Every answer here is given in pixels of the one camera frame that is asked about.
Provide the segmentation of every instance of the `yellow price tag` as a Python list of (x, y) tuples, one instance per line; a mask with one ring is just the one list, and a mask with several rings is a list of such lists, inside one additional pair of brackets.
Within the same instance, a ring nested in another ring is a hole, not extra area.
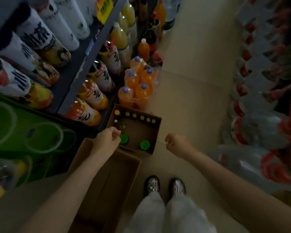
[(113, 2), (112, 0), (98, 0), (97, 1), (97, 18), (102, 24), (105, 24), (112, 9)]

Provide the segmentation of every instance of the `gray pants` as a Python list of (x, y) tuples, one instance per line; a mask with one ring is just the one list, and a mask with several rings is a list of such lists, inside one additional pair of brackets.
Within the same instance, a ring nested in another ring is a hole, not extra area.
[(186, 195), (173, 197), (167, 207), (158, 192), (145, 197), (124, 233), (216, 233), (205, 212)]

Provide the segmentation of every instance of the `person's right hand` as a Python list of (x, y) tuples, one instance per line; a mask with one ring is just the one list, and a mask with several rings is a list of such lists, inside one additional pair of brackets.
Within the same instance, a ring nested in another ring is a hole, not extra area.
[(169, 133), (165, 138), (166, 148), (179, 158), (186, 159), (195, 152), (195, 149), (183, 135)]

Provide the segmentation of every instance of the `floor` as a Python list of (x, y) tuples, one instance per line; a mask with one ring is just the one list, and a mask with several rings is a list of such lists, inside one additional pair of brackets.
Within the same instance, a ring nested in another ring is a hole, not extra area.
[(127, 225), (142, 200), (144, 180), (153, 174), (160, 178), (164, 200), (169, 180), (179, 177), (218, 232), (247, 232), (226, 213), (201, 173), (167, 151), (164, 144), (169, 132), (186, 135), (203, 152), (220, 142), (240, 43), (240, 28), (233, 19), (239, 5), (240, 0), (182, 1), (171, 33), (159, 46), (165, 60), (153, 111), (163, 118), (158, 142), (153, 156), (139, 157), (140, 169), (117, 232)]

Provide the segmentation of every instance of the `gray shelf edge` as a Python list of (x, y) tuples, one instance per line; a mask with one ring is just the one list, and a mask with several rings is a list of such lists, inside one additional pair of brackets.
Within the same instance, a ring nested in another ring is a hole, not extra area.
[(83, 63), (81, 65), (82, 70), (78, 72), (78, 75), (76, 75), (74, 81), (72, 82), (70, 90), (68, 91), (64, 101), (62, 102), (58, 109), (57, 112), (58, 114), (65, 115), (68, 113), (70, 106), (75, 101), (78, 91), (82, 83), (85, 81), (87, 73), (89, 72), (89, 69), (91, 68), (94, 60), (96, 59), (102, 44), (106, 40), (114, 22), (118, 19), (119, 12), (121, 11), (125, 2), (126, 0), (117, 0), (115, 6), (113, 7), (112, 12), (109, 15), (109, 18), (107, 19), (103, 29), (99, 33), (96, 42), (92, 45), (89, 54), (84, 58)]

